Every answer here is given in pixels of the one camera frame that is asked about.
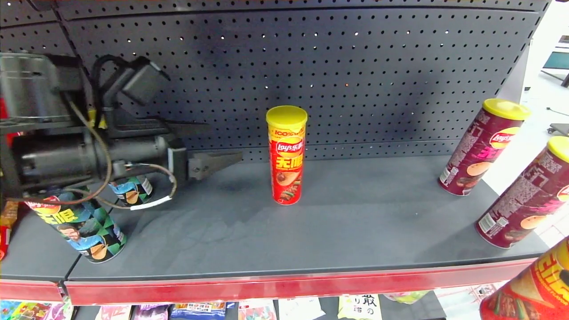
snack bag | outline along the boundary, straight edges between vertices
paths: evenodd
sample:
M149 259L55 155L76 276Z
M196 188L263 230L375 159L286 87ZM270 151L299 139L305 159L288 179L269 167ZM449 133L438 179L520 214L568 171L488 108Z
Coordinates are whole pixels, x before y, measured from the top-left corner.
M129 320L131 305L101 306L95 320Z
M47 311L43 320L71 320L73 316L73 305L70 299L65 299L63 303L54 303Z
M238 320L277 320L275 303L269 299L250 299L239 303Z
M413 291L413 292L398 292L398 293L387 293L384 296L391 300L397 301L399 303L405 303L406 305L412 305L419 301L425 294L429 293L430 290L424 291Z
M225 302L176 303L172 319L181 320L224 320Z
M18 218L18 202L7 201L4 210L0 213L0 260L8 252L12 226Z
M20 301L0 300L0 320L8 320L20 305Z
M382 320L380 297L377 294L341 296L338 319Z
M139 310L150 310L156 307L161 307L161 306L170 306L169 303L154 303L154 304L149 304L149 305L139 305L137 306Z
M314 320L325 314L317 297L279 299L280 320Z
M42 320L50 307L49 303L22 302L9 320Z
M168 307L169 305L136 306L134 309L134 320L168 320Z

product label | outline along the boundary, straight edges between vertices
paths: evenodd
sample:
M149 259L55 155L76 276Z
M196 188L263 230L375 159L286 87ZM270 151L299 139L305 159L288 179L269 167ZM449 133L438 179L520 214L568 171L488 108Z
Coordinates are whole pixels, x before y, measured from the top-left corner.
M565 319L569 314L569 238L483 300L482 320Z
M512 141L518 131L519 127L517 126L500 130L490 138L490 145L495 149L503 149Z
M481 109L439 177L439 184L452 194L469 195L522 123Z
M76 200L71 192L50 196L46 200ZM36 214L59 231L75 250L91 262L104 262L114 257L125 245L126 238L107 211L96 200L70 206L54 206L26 202Z
M569 163L547 148L477 221L480 235L510 248L569 200Z
M269 126L269 153L273 199L293 204L300 199L305 127L299 131Z
M126 206L147 203L152 194L152 185L143 175L119 179L109 187Z

red chip can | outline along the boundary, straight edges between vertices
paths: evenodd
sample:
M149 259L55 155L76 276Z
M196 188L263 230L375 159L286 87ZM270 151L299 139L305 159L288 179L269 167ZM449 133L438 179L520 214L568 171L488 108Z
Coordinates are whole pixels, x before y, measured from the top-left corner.
M293 105L267 111L273 199L285 206L300 200L307 120L306 111Z
M569 237L480 304L482 320L563 320L569 315Z
M476 222L486 241L511 248L569 200L569 137L553 137Z
M514 102L485 100L440 175L439 185L454 195L469 195L529 115L528 108Z

store shelf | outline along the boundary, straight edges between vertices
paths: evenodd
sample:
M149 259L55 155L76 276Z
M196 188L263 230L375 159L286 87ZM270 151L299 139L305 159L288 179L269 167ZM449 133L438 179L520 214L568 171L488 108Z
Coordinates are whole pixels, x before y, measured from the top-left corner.
M67 291L75 305L231 301L514 277L547 247L535 234L510 250L484 241L472 224L497 195L483 182L463 198L442 190L447 160L308 161L289 207L271 199L267 163L232 166L159 207L113 214L125 249L103 264L80 259Z
M116 199L108 189L102 196ZM79 254L27 207L20 208L18 215L8 254L0 264L0 298L61 301L58 283L66 278Z

potato chip can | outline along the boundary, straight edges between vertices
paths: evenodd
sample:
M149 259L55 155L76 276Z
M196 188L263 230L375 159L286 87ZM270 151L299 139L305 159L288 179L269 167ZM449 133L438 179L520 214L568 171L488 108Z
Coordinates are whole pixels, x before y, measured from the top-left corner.
M439 185L454 195L469 195L529 115L528 108L514 102L486 99L443 169Z
M569 237L480 304L482 320L562 320L569 315Z
M511 248L569 200L569 137L547 147L476 222L491 244Z
M79 196L72 192L45 198L50 201L76 199L79 199ZM96 200L70 206L25 203L92 263L109 261L119 254L126 244L126 236Z
M115 180L109 187L128 207L147 203L152 195L152 185L144 175Z
M285 206L300 200L307 120L306 111L297 106L267 111L273 199Z

